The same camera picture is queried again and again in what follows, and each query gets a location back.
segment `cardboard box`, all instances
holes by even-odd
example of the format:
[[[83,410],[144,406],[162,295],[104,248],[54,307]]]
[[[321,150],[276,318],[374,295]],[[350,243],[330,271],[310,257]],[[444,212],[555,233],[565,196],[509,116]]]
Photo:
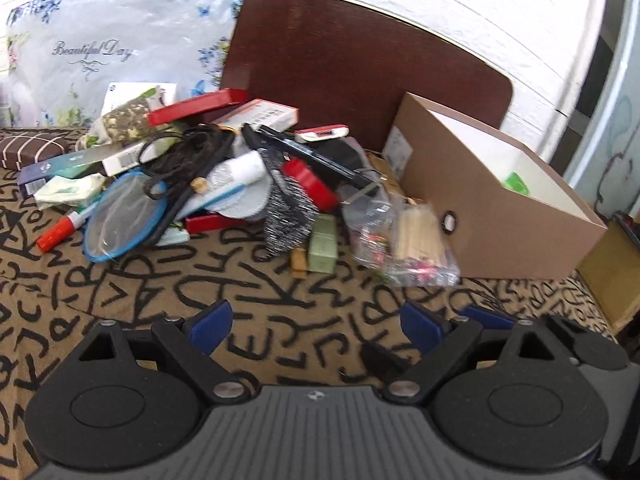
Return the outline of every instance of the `cardboard box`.
[[[618,219],[578,267],[614,334],[640,310],[640,240]]]
[[[396,176],[393,174],[393,171],[384,158],[380,158],[373,153],[367,153],[367,158],[369,159],[373,169],[379,171],[386,177],[386,180],[382,181],[382,187],[385,188],[387,193],[397,193],[398,195],[406,196],[404,194],[404,190],[400,187],[400,183],[396,179]]]
[[[405,94],[383,156],[407,196],[453,212],[447,238],[463,277],[567,277],[606,227],[521,142],[455,110]],[[529,196],[505,188],[517,172]]]

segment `brown bedspread with black letters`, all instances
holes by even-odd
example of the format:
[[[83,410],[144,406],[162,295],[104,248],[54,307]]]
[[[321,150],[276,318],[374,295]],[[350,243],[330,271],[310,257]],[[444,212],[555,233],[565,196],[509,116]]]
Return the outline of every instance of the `brown bedspread with black letters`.
[[[32,199],[23,200],[16,178],[14,171],[0,174],[0,478],[21,479],[37,468],[24,410],[99,319],[144,328],[226,298],[233,328],[212,357],[253,384],[372,383],[358,358],[365,340],[415,360],[418,352],[398,322],[404,300],[446,316],[470,303],[512,314],[557,312],[608,330],[577,276],[391,289],[354,263],[344,236],[335,274],[306,280],[289,275],[286,257],[267,255],[257,226],[134,251],[106,264],[82,256],[80,233],[43,255],[35,241],[60,212],[41,212]]]

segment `open cardboard box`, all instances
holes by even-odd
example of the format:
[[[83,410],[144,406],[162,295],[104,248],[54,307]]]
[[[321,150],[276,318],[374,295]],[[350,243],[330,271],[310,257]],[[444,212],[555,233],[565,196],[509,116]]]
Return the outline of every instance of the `open cardboard box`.
[[[565,278],[606,231],[562,178],[521,142],[405,94],[383,155],[408,196],[451,211],[463,277]],[[529,188],[505,188],[515,171]]]

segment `teal box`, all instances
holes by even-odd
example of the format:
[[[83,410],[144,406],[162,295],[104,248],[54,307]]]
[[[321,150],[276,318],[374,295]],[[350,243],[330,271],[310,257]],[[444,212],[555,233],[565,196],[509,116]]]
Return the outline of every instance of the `teal box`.
[[[66,178],[76,178],[96,165],[95,171],[102,168],[101,162],[115,153],[118,153],[122,146],[114,142],[105,146],[97,146],[82,150],[81,152],[69,152],[64,155],[54,156],[25,166],[18,175],[18,186],[22,196],[27,198],[35,193],[44,183],[55,176]]]
[[[335,217],[318,215],[309,242],[308,271],[333,274],[338,260],[338,240]]]

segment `green box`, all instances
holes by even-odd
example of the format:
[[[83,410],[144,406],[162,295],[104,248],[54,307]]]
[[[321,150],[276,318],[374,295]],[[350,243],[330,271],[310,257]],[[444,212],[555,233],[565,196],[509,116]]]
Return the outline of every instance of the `green box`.
[[[308,250],[308,271],[333,274],[338,260],[338,241],[335,217],[318,215]]]

